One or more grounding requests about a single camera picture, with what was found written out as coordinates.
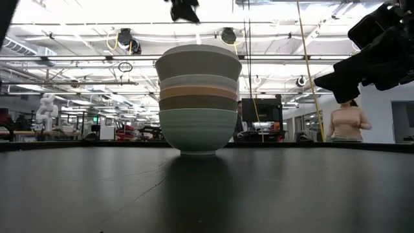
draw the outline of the computer screen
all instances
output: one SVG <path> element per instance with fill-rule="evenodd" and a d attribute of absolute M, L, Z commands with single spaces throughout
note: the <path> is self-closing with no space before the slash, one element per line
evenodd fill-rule
<path fill-rule="evenodd" d="M 244 98 L 241 100 L 244 122 L 281 122 L 282 103 L 280 98 L 260 99 Z"/>
<path fill-rule="evenodd" d="M 105 125 L 106 125 L 106 126 L 110 126 L 110 125 L 112 125 L 112 118 L 106 118 L 106 120 L 105 120 Z"/>

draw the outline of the ceiling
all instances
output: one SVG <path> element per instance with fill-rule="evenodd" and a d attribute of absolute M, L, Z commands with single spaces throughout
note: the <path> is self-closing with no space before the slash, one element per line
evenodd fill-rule
<path fill-rule="evenodd" d="M 10 26 L 8 36 L 30 48 L 46 47 L 58 56 L 110 56 L 125 55 L 127 51 L 117 47 L 116 33 L 121 28 L 131 28 L 132 34 L 142 47 L 142 54 L 161 55 L 168 49 L 187 44 L 202 43 L 220 46 L 240 54 L 300 55 L 304 53 L 298 9 L 295 1 L 252 0 L 250 10 L 239 0 L 199 0 L 197 15 L 200 25 L 184 21 L 172 23 L 169 16 L 171 3 L 162 0 L 20 0 Z M 345 55 L 356 51 L 347 31 L 363 16 L 372 12 L 381 1 L 341 3 L 341 1 L 307 1 L 300 3 L 301 19 L 307 54 Z M 223 27 L 233 27 L 237 46 L 224 44 Z M 250 32 L 249 39 L 244 31 Z M 22 56 L 10 49 L 2 49 L 0 56 Z M 131 72 L 122 73 L 117 62 L 59 61 L 54 66 L 32 62 L 8 61 L 2 66 L 1 77 L 9 82 L 102 82 L 99 90 L 107 92 L 136 92 L 120 95 L 128 102 L 146 108 L 158 106 L 158 78 L 153 61 L 131 61 Z M 332 62 L 320 61 L 309 65 L 313 77 L 332 71 Z M 240 83 L 241 97 L 249 91 L 249 67 L 243 64 Z M 268 60 L 251 65 L 252 91 L 260 93 L 295 91 L 296 79 L 308 77 L 305 62 L 278 62 Z M 134 85 L 125 85 L 126 81 Z M 45 87 L 49 91 L 85 93 L 91 91 L 81 85 Z M 274 94 L 258 94 L 259 98 L 271 98 Z M 284 101 L 305 101 L 311 96 L 284 94 Z M 61 96 L 65 100 L 86 100 L 100 106 L 107 105 L 99 95 L 88 94 Z"/>

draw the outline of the black table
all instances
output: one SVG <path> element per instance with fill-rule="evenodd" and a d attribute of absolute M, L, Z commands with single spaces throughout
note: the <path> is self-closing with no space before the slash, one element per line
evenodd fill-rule
<path fill-rule="evenodd" d="M 414 232 L 414 156 L 337 148 L 0 153 L 0 232 Z"/>

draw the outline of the hanging cable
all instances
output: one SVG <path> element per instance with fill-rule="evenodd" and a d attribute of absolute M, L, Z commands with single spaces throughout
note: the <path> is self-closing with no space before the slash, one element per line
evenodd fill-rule
<path fill-rule="evenodd" d="M 243 7 L 243 11 L 245 11 L 245 1 L 242 0 L 241 1 L 242 7 Z M 250 12 L 250 0 L 248 0 L 248 10 Z M 245 77 L 243 77 L 243 80 L 245 81 L 245 84 L 248 88 L 248 91 L 250 93 L 250 99 L 253 100 L 253 106 L 254 106 L 254 111 L 256 112 L 256 117 L 257 117 L 257 121 L 259 122 L 259 127 L 260 127 L 260 132 L 261 134 L 261 141 L 265 142 L 265 136 L 263 134 L 263 129 L 261 128 L 261 124 L 260 124 L 260 118 L 259 118 L 259 113 L 257 112 L 257 106 L 256 106 L 256 101 L 254 100 L 253 96 L 252 96 L 252 37 L 251 37 L 251 28 L 250 28 L 250 16 L 249 16 L 249 29 L 248 29 L 248 33 L 249 33 L 249 41 L 247 43 L 247 31 L 246 31 L 246 19 L 243 18 L 243 28 L 244 28 L 244 37 L 245 37 L 245 45 L 246 45 L 246 58 L 247 58 L 247 70 L 248 70 L 248 79 L 249 79 L 249 85 L 247 84 Z M 249 44 L 249 49 L 250 49 L 250 56 L 249 56 L 249 52 L 248 52 L 248 48 L 247 45 Z M 235 53 L 237 54 L 237 47 L 234 44 L 234 50 Z"/>
<path fill-rule="evenodd" d="M 307 49 L 306 49 L 305 34 L 303 32 L 303 24 L 302 24 L 302 18 L 301 18 L 301 14 L 300 14 L 299 0 L 296 0 L 296 6 L 298 8 L 300 32 L 301 32 L 301 35 L 302 35 L 303 51 L 305 53 L 305 61 L 306 61 L 306 68 L 307 68 L 307 72 L 308 72 L 309 82 L 310 82 L 310 88 L 312 89 L 313 100 L 315 101 L 316 116 L 318 116 L 318 122 L 319 122 L 319 126 L 320 126 L 320 129 L 321 129 L 322 141 L 325 142 L 325 133 L 323 132 L 323 125 L 322 125 L 322 121 L 321 121 L 321 115 L 320 115 L 320 112 L 319 112 L 318 99 L 316 98 L 314 82 L 313 82 L 313 78 L 311 76 L 311 70 L 309 69 L 309 60 L 308 60 L 308 54 L 307 54 Z"/>
<path fill-rule="evenodd" d="M 115 50 L 118 47 L 118 33 L 116 33 L 115 47 L 113 48 L 109 45 L 109 33 L 106 35 L 106 46 L 111 50 Z"/>

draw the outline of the stacked bowls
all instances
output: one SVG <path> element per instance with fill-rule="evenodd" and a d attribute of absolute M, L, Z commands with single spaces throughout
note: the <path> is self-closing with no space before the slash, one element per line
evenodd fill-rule
<path fill-rule="evenodd" d="M 238 57 L 220 47 L 185 45 L 165 52 L 155 68 L 167 142 L 182 155 L 214 155 L 237 120 Z"/>

